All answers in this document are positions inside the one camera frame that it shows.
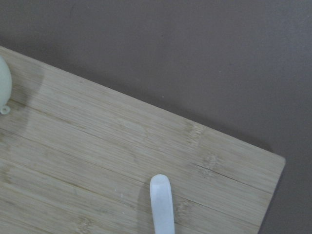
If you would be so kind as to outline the white ceramic spoon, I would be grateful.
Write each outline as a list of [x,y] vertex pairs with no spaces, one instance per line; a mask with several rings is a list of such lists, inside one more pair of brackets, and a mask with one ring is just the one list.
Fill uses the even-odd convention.
[[174,234],[174,210],[170,181],[158,174],[150,181],[150,200],[156,234]]

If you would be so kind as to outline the bamboo cutting board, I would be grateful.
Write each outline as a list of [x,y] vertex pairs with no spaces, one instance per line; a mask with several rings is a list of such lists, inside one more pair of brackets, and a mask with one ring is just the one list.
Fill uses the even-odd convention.
[[3,234],[151,234],[149,183],[166,175],[178,234],[259,232],[285,158],[1,48]]

